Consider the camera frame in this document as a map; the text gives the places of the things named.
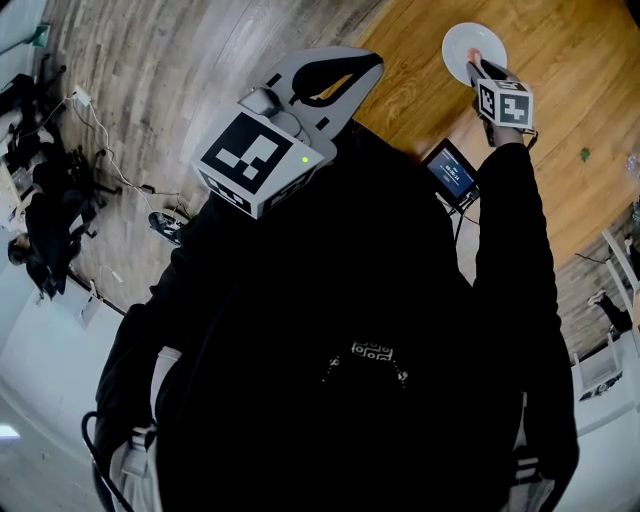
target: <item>black jacket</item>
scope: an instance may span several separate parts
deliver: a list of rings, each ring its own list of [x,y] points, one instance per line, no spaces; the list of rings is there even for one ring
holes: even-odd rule
[[[479,171],[472,287],[426,176],[371,134],[354,144],[259,221],[210,197],[122,322],[96,397],[98,450],[108,460],[148,424],[167,345],[183,355],[156,411],[165,510],[498,510],[526,390],[551,507],[578,448],[528,152],[501,147]],[[396,363],[350,357],[354,341],[393,348]]]
[[[59,200],[48,194],[35,194],[25,211],[31,241],[27,273],[38,289],[53,297],[64,293],[72,250],[68,218]]]

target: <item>display screen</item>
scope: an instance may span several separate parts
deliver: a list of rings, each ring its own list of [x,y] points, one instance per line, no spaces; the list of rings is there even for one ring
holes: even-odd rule
[[[456,199],[460,199],[474,183],[473,178],[447,148],[443,148],[427,164],[427,168],[436,175]]]

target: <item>power strip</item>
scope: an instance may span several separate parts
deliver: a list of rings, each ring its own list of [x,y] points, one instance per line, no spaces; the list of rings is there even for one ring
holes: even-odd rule
[[[76,88],[73,90],[73,98],[78,100],[78,102],[85,107],[88,107],[91,103],[91,96],[89,96],[89,93],[79,85],[76,85]]]

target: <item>wooden floor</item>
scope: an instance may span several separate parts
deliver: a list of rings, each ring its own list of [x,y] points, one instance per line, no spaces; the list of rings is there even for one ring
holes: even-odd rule
[[[216,106],[237,101],[284,55],[311,46],[353,45],[381,0],[50,0],[48,50],[66,64],[61,94],[86,89],[109,130],[116,163],[134,184],[179,192],[195,215],[208,191],[188,162]],[[90,112],[80,112],[90,120]],[[68,148],[96,151],[73,111],[62,116]],[[173,208],[175,196],[154,196]],[[83,240],[74,270],[122,309],[146,301],[173,246],[151,231],[148,207],[125,187]]]
[[[622,0],[393,0],[361,40],[386,73],[356,119],[418,156],[449,137],[479,166],[489,148],[473,92],[441,56],[447,30],[466,21],[493,30],[509,68],[533,88],[540,140],[532,161],[563,265],[637,194],[625,162],[640,133],[640,31]]]
[[[623,179],[622,160],[640,127],[640,74],[634,74],[640,56],[629,53],[630,42],[638,47],[637,29],[621,1],[602,4],[49,0],[45,20],[52,24],[54,63],[68,67],[60,92],[71,94],[75,84],[89,91],[124,175],[137,185],[180,193],[191,214],[207,191],[188,161],[217,106],[235,101],[285,54],[310,46],[363,44],[378,51],[386,75],[357,119],[416,154],[450,136],[478,165],[488,150],[470,109],[471,92],[444,70],[440,42],[460,21],[490,26],[503,38],[511,67],[536,93],[542,133],[533,159],[556,262],[566,264],[558,270],[563,329],[570,350],[582,353],[608,327],[585,301],[611,283],[604,266],[570,255],[597,240],[631,202],[634,189]],[[90,112],[80,114],[90,120]],[[93,133],[72,111],[61,119],[68,148],[97,150]],[[593,152],[587,164],[579,160],[583,146]],[[176,196],[149,200],[153,208],[176,205]],[[148,228],[147,215],[143,199],[125,187],[99,217],[98,237],[83,241],[74,262],[87,280],[98,280],[102,265],[113,267],[124,283],[103,270],[98,287],[123,309],[148,299],[173,248]],[[472,279],[477,226],[463,226],[459,259]]]

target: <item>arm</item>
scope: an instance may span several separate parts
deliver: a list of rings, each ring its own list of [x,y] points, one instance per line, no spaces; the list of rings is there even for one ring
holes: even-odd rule
[[[527,392],[527,440],[545,476],[556,480],[545,505],[550,510],[578,461],[571,367],[533,167],[524,145],[507,142],[478,173],[482,209],[474,302],[484,339],[496,344],[502,358],[505,381]]]
[[[151,288],[151,300],[132,306],[118,329],[96,394],[100,419],[95,444],[100,453],[121,444],[134,426],[149,424],[158,352],[163,346],[183,351],[204,338],[212,314],[251,255],[247,249],[256,229],[255,221],[215,194],[184,228],[182,245]]]

